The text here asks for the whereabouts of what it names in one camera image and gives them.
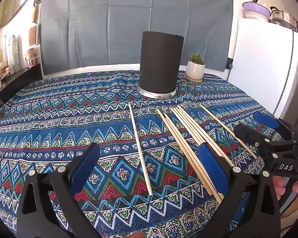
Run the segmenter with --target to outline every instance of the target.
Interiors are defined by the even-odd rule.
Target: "gray backdrop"
[[[42,0],[44,74],[140,63],[148,30],[184,36],[181,65],[203,52],[208,37],[206,67],[224,71],[232,18],[233,0]]]

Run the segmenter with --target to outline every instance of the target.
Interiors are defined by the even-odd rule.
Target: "blue rubber pad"
[[[217,192],[226,196],[229,193],[228,178],[221,166],[217,163],[215,155],[208,145],[201,144],[199,146],[199,159],[202,162],[207,174]]]
[[[89,151],[88,155],[85,156],[84,160],[77,167],[75,172],[72,174],[70,187],[71,196],[74,196],[76,193],[81,192],[87,181],[87,178],[89,177],[95,165],[97,164],[99,155],[99,146],[95,144]]]
[[[272,129],[277,129],[279,127],[279,124],[276,121],[276,119],[271,118],[263,113],[255,112],[253,118],[255,121],[258,121]]]

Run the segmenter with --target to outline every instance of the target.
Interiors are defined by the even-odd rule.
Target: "white refrigerator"
[[[228,81],[276,118],[283,118],[298,85],[298,33],[268,22],[240,19]]]

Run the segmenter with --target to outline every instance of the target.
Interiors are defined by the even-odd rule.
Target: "wooden saucer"
[[[194,80],[194,79],[192,79],[192,78],[189,78],[186,74],[184,75],[184,77],[185,77],[188,81],[190,81],[190,82],[201,83],[201,82],[203,81],[203,79],[201,79],[201,80]]]

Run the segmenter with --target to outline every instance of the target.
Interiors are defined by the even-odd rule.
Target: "purple basket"
[[[259,3],[245,2],[245,3],[243,3],[243,8],[246,12],[247,11],[258,12],[261,15],[264,15],[267,19],[269,19],[271,16],[269,9],[267,9],[263,5],[260,5]]]

